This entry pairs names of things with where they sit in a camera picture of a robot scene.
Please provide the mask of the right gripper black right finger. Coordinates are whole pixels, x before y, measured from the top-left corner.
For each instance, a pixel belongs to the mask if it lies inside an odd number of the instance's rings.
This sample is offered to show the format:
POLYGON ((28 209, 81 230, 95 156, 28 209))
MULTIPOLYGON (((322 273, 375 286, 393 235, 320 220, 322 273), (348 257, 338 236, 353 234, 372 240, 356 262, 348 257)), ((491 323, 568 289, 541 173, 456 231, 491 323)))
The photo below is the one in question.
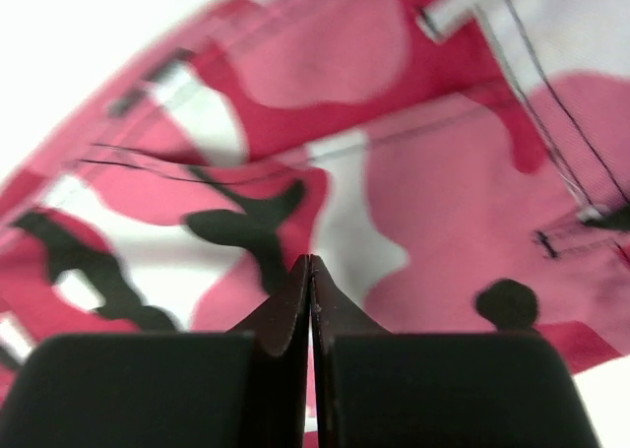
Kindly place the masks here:
POLYGON ((595 447, 568 368, 536 330, 534 292, 500 280, 475 301, 478 334, 393 334, 336 285, 309 284, 323 447, 595 447))

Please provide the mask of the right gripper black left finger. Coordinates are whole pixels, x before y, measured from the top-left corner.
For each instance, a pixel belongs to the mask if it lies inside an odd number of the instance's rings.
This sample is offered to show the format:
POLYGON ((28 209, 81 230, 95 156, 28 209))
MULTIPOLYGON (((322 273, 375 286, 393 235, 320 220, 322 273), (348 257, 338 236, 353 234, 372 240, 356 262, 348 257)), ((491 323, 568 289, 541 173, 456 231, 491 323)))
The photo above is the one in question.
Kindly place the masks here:
POLYGON ((298 447, 310 261, 224 333, 50 339, 1 411, 5 447, 298 447))

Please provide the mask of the pink camouflage trousers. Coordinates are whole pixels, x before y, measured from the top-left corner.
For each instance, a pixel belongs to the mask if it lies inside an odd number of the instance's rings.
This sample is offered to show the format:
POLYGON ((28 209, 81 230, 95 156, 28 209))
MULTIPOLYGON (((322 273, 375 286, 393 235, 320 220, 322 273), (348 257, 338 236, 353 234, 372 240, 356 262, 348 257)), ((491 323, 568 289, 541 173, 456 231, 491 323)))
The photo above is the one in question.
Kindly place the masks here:
POLYGON ((46 341, 224 333, 299 257, 393 334, 530 288, 629 353, 629 0, 217 0, 1 188, 1 411, 46 341))

